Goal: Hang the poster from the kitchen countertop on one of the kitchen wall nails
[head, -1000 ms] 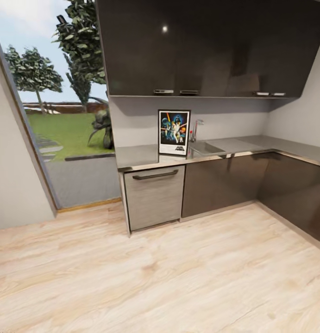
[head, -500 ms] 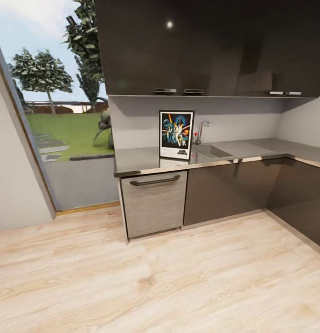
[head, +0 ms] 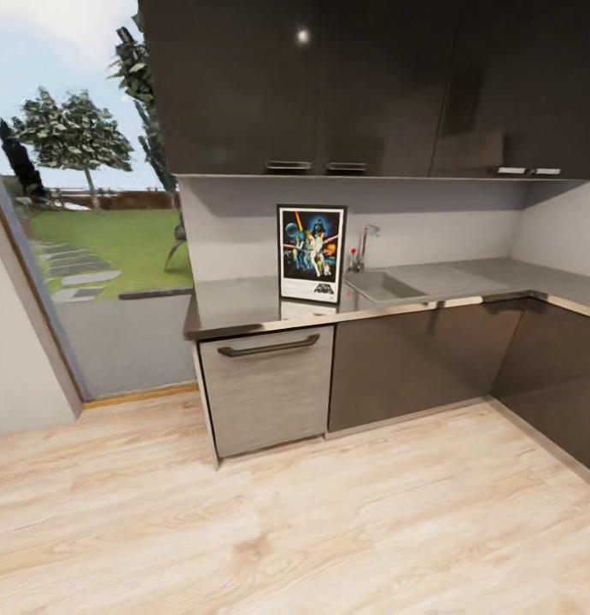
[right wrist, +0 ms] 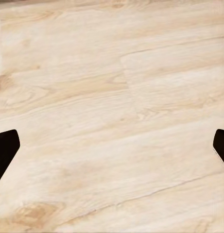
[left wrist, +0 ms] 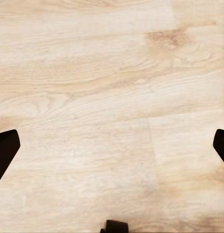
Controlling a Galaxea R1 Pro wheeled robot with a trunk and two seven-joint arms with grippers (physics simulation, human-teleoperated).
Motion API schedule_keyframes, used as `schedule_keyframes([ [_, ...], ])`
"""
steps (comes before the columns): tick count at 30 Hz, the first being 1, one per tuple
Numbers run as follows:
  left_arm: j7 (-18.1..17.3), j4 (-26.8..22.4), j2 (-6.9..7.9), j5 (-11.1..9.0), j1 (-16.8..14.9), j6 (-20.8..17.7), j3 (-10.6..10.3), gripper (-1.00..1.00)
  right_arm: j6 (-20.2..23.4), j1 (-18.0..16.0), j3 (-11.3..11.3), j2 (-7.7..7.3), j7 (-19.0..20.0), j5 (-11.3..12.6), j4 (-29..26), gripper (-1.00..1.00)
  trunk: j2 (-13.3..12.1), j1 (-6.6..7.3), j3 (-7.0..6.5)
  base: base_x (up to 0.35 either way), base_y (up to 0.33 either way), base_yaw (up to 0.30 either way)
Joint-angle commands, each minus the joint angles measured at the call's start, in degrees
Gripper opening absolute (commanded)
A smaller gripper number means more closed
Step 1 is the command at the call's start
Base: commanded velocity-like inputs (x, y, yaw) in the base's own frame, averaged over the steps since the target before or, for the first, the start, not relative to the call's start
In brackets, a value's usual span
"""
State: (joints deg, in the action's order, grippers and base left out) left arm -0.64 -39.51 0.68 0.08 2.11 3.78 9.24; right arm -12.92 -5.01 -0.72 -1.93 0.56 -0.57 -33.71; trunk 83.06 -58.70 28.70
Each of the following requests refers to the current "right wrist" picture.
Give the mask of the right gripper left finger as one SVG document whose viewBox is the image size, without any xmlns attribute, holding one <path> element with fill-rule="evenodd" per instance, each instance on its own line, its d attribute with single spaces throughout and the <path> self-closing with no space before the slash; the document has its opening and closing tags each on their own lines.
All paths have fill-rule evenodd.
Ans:
<svg viewBox="0 0 224 233">
<path fill-rule="evenodd" d="M 20 148 L 17 130 L 0 133 L 0 179 Z"/>
</svg>

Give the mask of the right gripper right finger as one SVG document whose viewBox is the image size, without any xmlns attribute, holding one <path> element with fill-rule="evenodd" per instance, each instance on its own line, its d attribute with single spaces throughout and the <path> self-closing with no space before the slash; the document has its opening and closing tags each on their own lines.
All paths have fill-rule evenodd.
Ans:
<svg viewBox="0 0 224 233">
<path fill-rule="evenodd" d="M 224 130 L 218 129 L 213 140 L 213 147 L 224 161 Z"/>
</svg>

